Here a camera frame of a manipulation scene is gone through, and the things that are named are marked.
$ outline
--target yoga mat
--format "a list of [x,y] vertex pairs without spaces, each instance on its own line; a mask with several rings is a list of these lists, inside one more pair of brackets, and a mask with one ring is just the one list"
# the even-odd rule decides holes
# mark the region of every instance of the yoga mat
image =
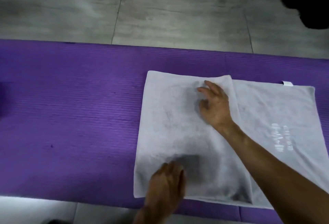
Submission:
[[[133,171],[148,70],[314,86],[328,141],[327,60],[0,40],[0,194],[140,207]],[[189,200],[177,212],[280,223],[271,210]]]

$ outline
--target person's right hand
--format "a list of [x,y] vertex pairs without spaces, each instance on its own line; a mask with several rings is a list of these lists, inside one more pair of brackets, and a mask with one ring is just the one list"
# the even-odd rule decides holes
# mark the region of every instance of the person's right hand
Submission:
[[210,81],[205,81],[205,84],[209,88],[199,87],[197,89],[206,97],[200,101],[200,114],[207,123],[221,131],[234,123],[231,118],[228,96],[217,84]]

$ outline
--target folded fabric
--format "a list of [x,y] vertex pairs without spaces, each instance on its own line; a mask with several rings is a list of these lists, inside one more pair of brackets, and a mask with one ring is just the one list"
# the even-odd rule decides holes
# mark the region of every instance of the folded fabric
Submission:
[[200,78],[149,71],[134,170],[134,197],[144,197],[163,162],[178,160],[188,199],[272,208],[232,148],[198,112],[204,80],[228,94],[233,120],[256,142],[329,192],[329,157],[314,88]]
[[[230,76],[207,78],[229,96],[232,118],[240,123]],[[205,78],[149,71],[147,74],[134,170],[134,197],[144,197],[152,174],[163,162],[185,168],[186,198],[251,202],[250,175],[225,139],[198,113]]]

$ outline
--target floor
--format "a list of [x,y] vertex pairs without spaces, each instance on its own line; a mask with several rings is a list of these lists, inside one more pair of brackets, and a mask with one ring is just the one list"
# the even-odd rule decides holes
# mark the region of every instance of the floor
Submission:
[[[329,29],[280,0],[0,0],[0,38],[329,58]],[[3,224],[129,222],[135,210],[0,197]],[[218,223],[174,215],[169,223]]]

